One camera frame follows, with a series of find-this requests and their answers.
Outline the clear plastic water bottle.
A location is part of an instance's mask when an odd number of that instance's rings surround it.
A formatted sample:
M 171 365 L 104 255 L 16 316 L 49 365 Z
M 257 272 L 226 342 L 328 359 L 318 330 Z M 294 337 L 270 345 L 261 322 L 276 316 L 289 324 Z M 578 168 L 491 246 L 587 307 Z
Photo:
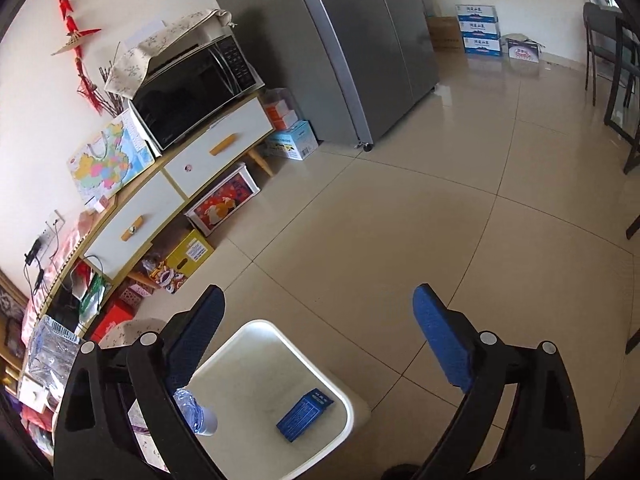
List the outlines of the clear plastic water bottle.
M 174 394 L 180 413 L 194 434 L 210 437 L 218 428 L 216 414 L 209 408 L 203 408 L 196 397 L 186 389 L 177 389 Z

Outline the blue cardboard box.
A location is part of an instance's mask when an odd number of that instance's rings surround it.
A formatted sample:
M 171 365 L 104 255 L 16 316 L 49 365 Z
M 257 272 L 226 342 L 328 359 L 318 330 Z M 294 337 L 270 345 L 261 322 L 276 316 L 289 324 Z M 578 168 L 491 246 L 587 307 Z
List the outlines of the blue cardboard box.
M 334 400 L 314 388 L 305 393 L 278 421 L 277 430 L 288 442 L 300 437 L 332 404 Z

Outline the white plastic trash bin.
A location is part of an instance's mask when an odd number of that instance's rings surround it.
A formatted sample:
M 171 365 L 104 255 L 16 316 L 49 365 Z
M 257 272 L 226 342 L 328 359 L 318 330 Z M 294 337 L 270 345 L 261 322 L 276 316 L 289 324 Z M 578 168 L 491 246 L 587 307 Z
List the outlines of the white plastic trash bin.
M 370 418 L 357 393 L 322 372 L 266 320 L 244 324 L 198 367 L 186 388 L 217 416 L 217 431 L 198 440 L 228 479 L 295 479 Z M 277 423 L 314 389 L 333 403 L 290 442 Z

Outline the cherry print tablecloth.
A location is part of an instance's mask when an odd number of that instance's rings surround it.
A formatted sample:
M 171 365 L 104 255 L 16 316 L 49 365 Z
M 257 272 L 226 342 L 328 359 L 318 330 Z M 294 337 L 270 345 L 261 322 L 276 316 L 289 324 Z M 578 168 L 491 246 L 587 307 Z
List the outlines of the cherry print tablecloth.
M 158 318 L 133 318 L 132 320 L 119 323 L 112 327 L 100 340 L 99 346 L 101 349 L 129 346 L 144 333 L 159 333 L 165 324 L 165 321 L 159 320 Z M 160 452 L 158 452 L 148 426 L 146 426 L 138 402 L 134 402 L 134 404 L 131 405 L 128 418 L 145 461 L 149 465 L 167 472 L 168 468 L 162 456 L 160 456 Z

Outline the yellow cardboard box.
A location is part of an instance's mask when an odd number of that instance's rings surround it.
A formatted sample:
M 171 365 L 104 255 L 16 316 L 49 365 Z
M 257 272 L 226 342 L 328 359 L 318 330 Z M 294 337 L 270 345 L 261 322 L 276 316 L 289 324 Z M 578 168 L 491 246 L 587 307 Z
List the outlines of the yellow cardboard box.
M 152 282 L 174 294 L 213 252 L 200 231 L 174 231 L 154 240 L 141 265 Z

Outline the white wooden TV cabinet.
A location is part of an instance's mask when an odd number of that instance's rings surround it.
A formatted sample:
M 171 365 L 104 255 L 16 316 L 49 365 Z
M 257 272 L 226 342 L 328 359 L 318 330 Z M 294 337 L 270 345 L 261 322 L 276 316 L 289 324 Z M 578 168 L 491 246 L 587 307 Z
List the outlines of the white wooden TV cabinet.
M 82 260 L 110 284 L 111 295 L 134 270 L 152 239 L 194 198 L 246 155 L 262 158 L 256 146 L 273 126 L 254 92 L 157 159 L 91 220 L 87 234 L 55 272 L 52 285 L 35 302 L 35 318 L 54 309 L 74 264 Z

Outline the red white gift box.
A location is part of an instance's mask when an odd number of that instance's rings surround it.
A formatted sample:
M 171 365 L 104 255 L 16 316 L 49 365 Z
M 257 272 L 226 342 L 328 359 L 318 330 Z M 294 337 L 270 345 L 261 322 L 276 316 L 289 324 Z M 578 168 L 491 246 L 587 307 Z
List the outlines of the red white gift box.
M 245 162 L 211 188 L 184 215 L 204 235 L 212 234 L 222 222 L 260 192 Z

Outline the colourful map puzzle board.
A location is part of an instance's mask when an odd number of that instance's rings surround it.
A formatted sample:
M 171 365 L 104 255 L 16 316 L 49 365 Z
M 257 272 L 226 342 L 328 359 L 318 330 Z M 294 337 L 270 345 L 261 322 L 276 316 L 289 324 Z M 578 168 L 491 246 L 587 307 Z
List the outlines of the colourful map puzzle board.
M 85 206 L 109 200 L 154 164 L 154 156 L 126 114 L 106 124 L 66 162 Z

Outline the black microwave oven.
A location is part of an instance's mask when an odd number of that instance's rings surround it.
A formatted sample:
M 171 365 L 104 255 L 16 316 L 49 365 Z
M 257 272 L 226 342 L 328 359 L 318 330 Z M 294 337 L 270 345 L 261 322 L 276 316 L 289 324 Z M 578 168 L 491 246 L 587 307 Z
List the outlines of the black microwave oven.
M 163 153 L 264 83 L 229 32 L 170 58 L 145 78 L 131 105 Z

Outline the light blue carton box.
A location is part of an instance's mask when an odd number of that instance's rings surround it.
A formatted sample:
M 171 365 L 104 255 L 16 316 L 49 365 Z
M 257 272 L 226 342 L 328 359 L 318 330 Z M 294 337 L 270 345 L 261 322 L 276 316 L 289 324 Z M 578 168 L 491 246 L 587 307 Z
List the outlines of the light blue carton box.
M 269 155 L 301 162 L 318 148 L 318 141 L 311 125 L 299 120 L 288 130 L 271 133 L 266 139 L 266 152 Z

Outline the floral cloth on microwave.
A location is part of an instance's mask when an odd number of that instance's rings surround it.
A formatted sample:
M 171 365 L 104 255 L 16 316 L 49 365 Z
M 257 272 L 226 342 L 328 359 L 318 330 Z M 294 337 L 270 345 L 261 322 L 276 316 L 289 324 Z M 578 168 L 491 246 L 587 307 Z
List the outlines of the floral cloth on microwave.
M 185 15 L 158 32 L 153 32 L 121 55 L 108 73 L 104 90 L 131 100 L 142 86 L 152 59 L 210 20 L 216 21 L 220 27 L 235 26 L 232 14 L 224 9 L 205 9 Z

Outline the black dining chair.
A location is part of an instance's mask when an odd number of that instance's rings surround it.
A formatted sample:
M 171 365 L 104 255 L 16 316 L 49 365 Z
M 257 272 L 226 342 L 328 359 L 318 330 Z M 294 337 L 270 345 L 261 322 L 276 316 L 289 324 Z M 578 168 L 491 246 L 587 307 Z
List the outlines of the black dining chair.
M 617 47 L 616 20 L 618 18 L 623 18 L 623 13 L 620 9 L 614 8 L 614 6 L 598 6 L 595 3 L 586 2 L 582 7 L 582 20 L 585 26 L 587 46 L 585 90 L 589 86 L 589 71 L 591 70 L 593 105 L 596 105 L 597 99 L 597 58 L 615 65 Z M 623 60 L 625 66 L 631 66 L 631 64 L 636 64 L 639 61 L 639 44 L 631 38 L 630 32 L 623 32 Z M 634 76 L 628 68 L 623 68 L 623 70 L 627 75 L 623 107 L 628 108 L 637 76 Z

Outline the stacked blue white cartons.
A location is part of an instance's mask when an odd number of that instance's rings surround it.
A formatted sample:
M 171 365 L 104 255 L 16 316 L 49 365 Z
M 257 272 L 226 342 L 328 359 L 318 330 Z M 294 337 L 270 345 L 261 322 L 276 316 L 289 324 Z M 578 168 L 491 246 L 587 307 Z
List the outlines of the stacked blue white cartons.
M 457 4 L 457 20 L 466 54 L 500 58 L 500 26 L 497 10 L 484 4 Z

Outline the brown cardboard box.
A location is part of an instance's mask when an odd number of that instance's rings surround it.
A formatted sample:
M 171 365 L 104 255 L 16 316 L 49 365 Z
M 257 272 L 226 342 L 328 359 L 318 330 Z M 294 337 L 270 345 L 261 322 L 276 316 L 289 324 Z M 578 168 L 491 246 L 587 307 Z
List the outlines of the brown cardboard box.
M 464 51 L 459 22 L 454 16 L 432 16 L 426 22 L 435 51 Z

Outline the red hanging wall ornament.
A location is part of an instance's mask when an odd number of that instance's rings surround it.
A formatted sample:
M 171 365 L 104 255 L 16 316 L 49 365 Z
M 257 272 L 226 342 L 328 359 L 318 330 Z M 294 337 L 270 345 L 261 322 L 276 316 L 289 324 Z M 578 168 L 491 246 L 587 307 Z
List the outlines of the red hanging wall ornament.
M 60 55 L 66 52 L 72 52 L 74 55 L 74 65 L 76 74 L 79 78 L 79 86 L 77 92 L 91 105 L 91 107 L 101 115 L 106 110 L 102 103 L 102 98 L 96 85 L 90 80 L 86 74 L 84 67 L 84 51 L 82 46 L 94 35 L 101 31 L 99 28 L 80 29 L 74 18 L 74 8 L 70 0 L 58 0 L 58 8 L 60 9 L 63 23 L 66 29 L 66 43 L 58 50 L 52 53 L 52 56 Z

